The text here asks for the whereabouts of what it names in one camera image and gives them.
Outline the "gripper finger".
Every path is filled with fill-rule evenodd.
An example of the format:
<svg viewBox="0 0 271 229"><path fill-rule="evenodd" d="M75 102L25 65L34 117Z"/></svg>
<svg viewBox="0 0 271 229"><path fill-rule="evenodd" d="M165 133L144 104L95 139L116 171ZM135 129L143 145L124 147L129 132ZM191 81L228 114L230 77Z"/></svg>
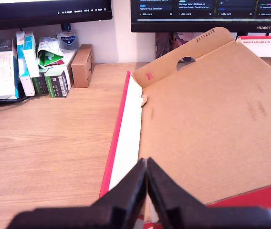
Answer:
<svg viewBox="0 0 271 229"><path fill-rule="evenodd" d="M153 158L147 160L148 194L165 229L203 229L205 206L180 187Z"/></svg>
<svg viewBox="0 0 271 229"><path fill-rule="evenodd" d="M132 229L146 199L146 160L138 163L108 193L92 204L93 229Z"/></svg>

